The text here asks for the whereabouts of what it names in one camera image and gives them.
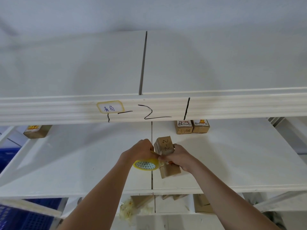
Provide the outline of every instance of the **person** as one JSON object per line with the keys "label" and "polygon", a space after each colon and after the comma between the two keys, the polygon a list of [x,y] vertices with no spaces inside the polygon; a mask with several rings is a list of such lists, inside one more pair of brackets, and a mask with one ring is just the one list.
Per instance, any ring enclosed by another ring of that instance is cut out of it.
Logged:
{"label": "person", "polygon": [[172,161],[184,171],[191,173],[226,230],[279,229],[181,145],[174,144],[174,147],[173,154],[159,156],[150,152],[154,151],[154,147],[148,139],[137,142],[121,154],[110,172],[88,193],[58,229],[109,230],[133,163],[136,160],[150,158]]}

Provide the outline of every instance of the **black marker line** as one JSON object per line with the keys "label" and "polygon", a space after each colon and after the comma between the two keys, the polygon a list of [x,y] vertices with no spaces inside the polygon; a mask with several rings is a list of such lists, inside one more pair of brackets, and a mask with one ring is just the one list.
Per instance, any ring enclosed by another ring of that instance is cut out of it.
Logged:
{"label": "black marker line", "polygon": [[[150,112],[150,114],[149,115],[147,115],[144,119],[147,119],[147,117],[148,116],[150,116],[151,115],[151,113],[153,112],[153,110],[152,110],[152,108],[150,108],[149,106],[145,106],[145,107],[148,107],[149,109],[151,109],[151,112]],[[171,118],[171,116],[162,116],[162,117],[154,117],[154,118],[148,118],[148,119],[158,119],[158,118]]]}
{"label": "black marker line", "polygon": [[185,110],[185,117],[186,117],[187,112],[188,112],[189,102],[190,102],[190,98],[188,99],[187,108],[186,108],[186,110]]}
{"label": "black marker line", "polygon": [[125,111],[125,112],[119,112],[119,113],[117,113],[117,114],[122,114],[122,113],[127,113],[127,112],[132,112],[132,110],[130,110],[130,111]]}

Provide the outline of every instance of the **yellow sticker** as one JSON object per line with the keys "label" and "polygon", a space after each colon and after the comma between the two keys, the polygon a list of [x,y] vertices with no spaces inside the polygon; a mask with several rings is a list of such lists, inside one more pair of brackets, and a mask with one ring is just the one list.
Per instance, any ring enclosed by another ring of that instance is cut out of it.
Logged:
{"label": "yellow sticker", "polygon": [[97,107],[102,114],[125,112],[125,108],[119,100],[98,102]]}

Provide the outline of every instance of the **upper shelf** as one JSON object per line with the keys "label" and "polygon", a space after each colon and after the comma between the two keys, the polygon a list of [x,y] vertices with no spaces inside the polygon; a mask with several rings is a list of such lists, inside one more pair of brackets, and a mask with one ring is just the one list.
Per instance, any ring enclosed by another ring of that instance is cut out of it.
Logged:
{"label": "upper shelf", "polygon": [[[3,170],[0,197],[85,197],[144,138],[151,139],[151,123],[54,125],[47,137],[29,139]],[[148,190],[151,172],[132,167],[123,193]]]}
{"label": "upper shelf", "polygon": [[[266,119],[210,120],[206,134],[177,135],[173,122],[153,122],[153,140],[170,135],[235,192],[307,189],[307,166]],[[194,177],[161,179],[153,171],[155,194],[202,193]]]}
{"label": "upper shelf", "polygon": [[[144,42],[137,31],[0,48],[0,126],[307,116],[306,29],[148,31],[145,58]],[[126,113],[102,114],[111,100]]]}

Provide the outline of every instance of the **label sticker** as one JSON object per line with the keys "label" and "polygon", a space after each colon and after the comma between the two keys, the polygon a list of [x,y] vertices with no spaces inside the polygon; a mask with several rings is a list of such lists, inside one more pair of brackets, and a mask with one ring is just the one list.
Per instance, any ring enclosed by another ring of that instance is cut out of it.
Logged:
{"label": "label sticker", "polygon": [[191,124],[191,121],[190,121],[190,120],[182,120],[182,121],[178,120],[178,121],[177,121],[177,126],[178,126],[178,127],[183,127],[183,126],[191,127],[192,124]]}
{"label": "label sticker", "polygon": [[32,125],[32,126],[29,126],[27,130],[25,131],[31,131],[31,132],[39,131],[41,127],[42,125]]}
{"label": "label sticker", "polygon": [[209,126],[208,121],[206,119],[193,120],[195,125],[204,125]]}
{"label": "label sticker", "polygon": [[119,100],[98,102],[97,107],[102,114],[125,112],[125,108]]}

